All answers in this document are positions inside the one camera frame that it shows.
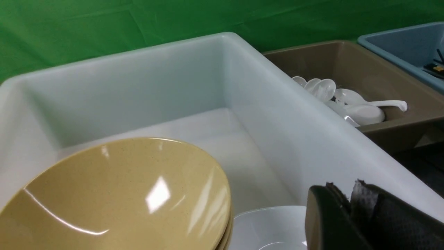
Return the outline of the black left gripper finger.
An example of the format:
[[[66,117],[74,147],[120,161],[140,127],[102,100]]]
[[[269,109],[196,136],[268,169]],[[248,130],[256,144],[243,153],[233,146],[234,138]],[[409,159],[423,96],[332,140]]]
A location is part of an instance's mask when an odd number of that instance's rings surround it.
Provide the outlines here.
[[[333,183],[307,196],[309,250],[442,250],[444,225],[390,192],[356,180],[350,198]]]

